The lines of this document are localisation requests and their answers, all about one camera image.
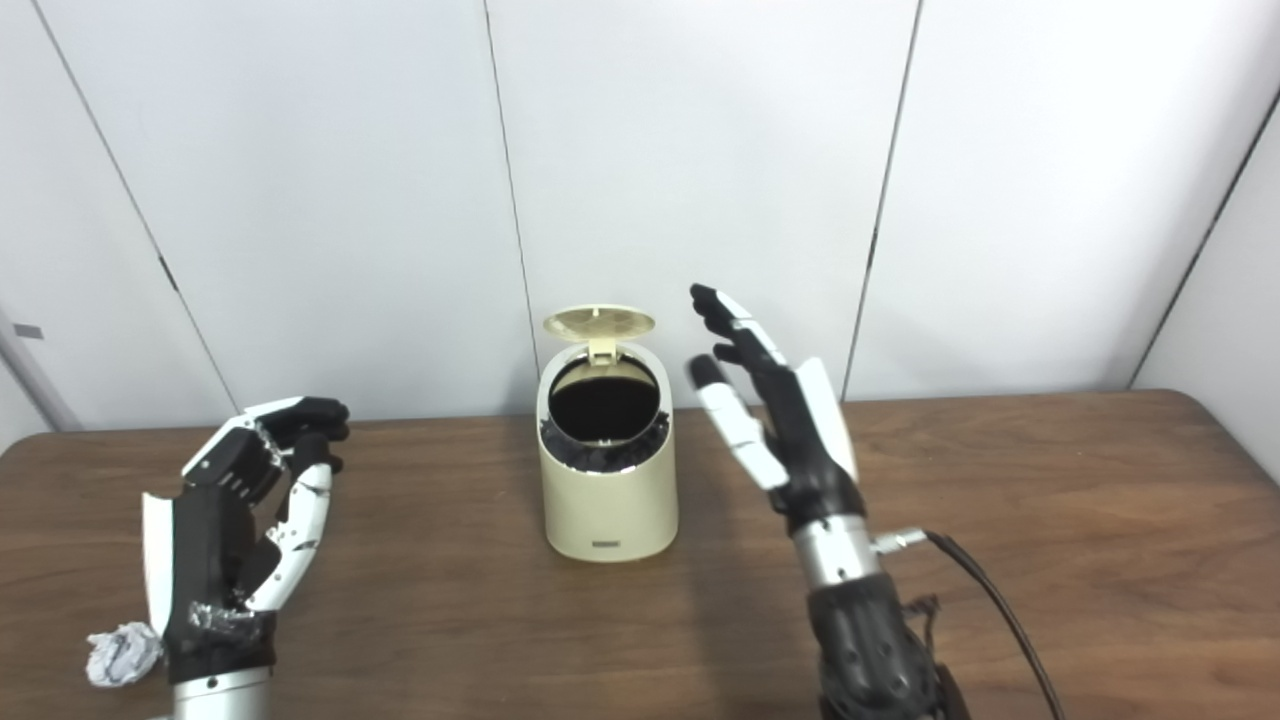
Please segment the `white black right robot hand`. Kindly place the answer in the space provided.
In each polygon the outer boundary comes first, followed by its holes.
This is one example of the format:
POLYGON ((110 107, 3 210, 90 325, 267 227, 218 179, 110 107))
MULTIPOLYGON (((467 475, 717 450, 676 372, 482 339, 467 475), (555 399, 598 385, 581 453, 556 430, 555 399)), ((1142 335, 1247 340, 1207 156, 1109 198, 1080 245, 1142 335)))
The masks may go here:
POLYGON ((694 311, 721 342, 687 374, 704 411, 788 532, 867 515, 849 428, 819 357, 791 364, 749 310, 707 284, 694 311))

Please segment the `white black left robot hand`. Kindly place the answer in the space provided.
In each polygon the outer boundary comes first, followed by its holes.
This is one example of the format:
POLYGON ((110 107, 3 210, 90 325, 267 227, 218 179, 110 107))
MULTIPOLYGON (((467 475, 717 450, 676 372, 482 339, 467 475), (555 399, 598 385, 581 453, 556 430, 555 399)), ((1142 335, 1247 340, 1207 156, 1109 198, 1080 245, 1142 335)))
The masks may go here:
POLYGON ((323 542, 349 436, 339 400, 247 407, 189 459, 173 497, 142 497, 148 620, 173 685, 274 665, 278 614, 323 542))

